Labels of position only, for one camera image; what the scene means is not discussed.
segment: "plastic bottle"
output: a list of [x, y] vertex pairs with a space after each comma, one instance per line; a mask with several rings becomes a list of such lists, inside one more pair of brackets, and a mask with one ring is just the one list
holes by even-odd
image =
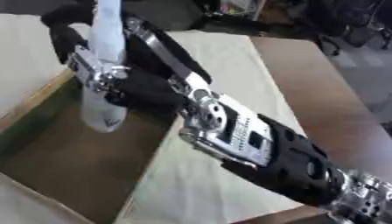
[[[122, 63], [125, 40], [121, 21], [121, 0], [98, 0], [88, 46], [99, 60]], [[83, 88], [81, 117], [84, 123], [99, 132], [117, 130], [124, 122], [127, 109], [105, 100], [105, 92]]]

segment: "floor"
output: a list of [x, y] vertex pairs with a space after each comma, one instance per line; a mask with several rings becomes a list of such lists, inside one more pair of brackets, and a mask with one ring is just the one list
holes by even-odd
[[392, 49], [382, 50], [374, 37], [362, 48], [343, 41], [342, 54], [329, 57], [343, 78], [374, 113], [380, 123], [392, 121]]

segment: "beige cloth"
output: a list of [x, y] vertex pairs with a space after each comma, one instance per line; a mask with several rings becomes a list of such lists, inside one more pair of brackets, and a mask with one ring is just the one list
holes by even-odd
[[[172, 36], [213, 76], [213, 90], [304, 134], [250, 39], [198, 31]], [[220, 168], [171, 127], [117, 224], [215, 224], [300, 206]]]
[[0, 174], [0, 220], [7, 224], [93, 224]]
[[62, 70], [39, 17], [0, 14], [0, 117]]

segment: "office chair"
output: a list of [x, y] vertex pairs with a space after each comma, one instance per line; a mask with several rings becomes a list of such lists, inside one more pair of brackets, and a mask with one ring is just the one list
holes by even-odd
[[309, 39], [324, 52], [325, 43], [334, 49], [333, 56], [340, 55], [341, 47], [333, 40], [339, 38], [347, 31], [347, 25], [343, 24], [333, 13], [334, 1], [332, 0], [308, 0], [306, 9], [301, 17], [292, 17], [294, 25], [292, 38]]
[[241, 34], [263, 35], [270, 31], [270, 25], [221, 13], [220, 0], [193, 0], [202, 16], [189, 26], [189, 30], [202, 30], [209, 24], [226, 26]]
[[[385, 25], [386, 23], [380, 19], [383, 16], [380, 15], [380, 11], [382, 11], [382, 8], [385, 8], [384, 5], [386, 2], [388, 1], [340, 1], [338, 8], [339, 18], [342, 22], [349, 25], [344, 40], [352, 46], [361, 47], [376, 33], [380, 33], [384, 41], [381, 48], [388, 49], [391, 41], [391, 31]], [[387, 19], [389, 19], [390, 10], [387, 13]]]

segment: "wooden table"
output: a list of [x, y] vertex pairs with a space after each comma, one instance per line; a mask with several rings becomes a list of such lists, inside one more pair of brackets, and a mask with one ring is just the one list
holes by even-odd
[[[308, 137], [337, 166], [392, 181], [392, 140], [321, 51], [307, 41], [253, 42]], [[241, 224], [319, 223], [298, 220], [322, 213], [302, 206]]]

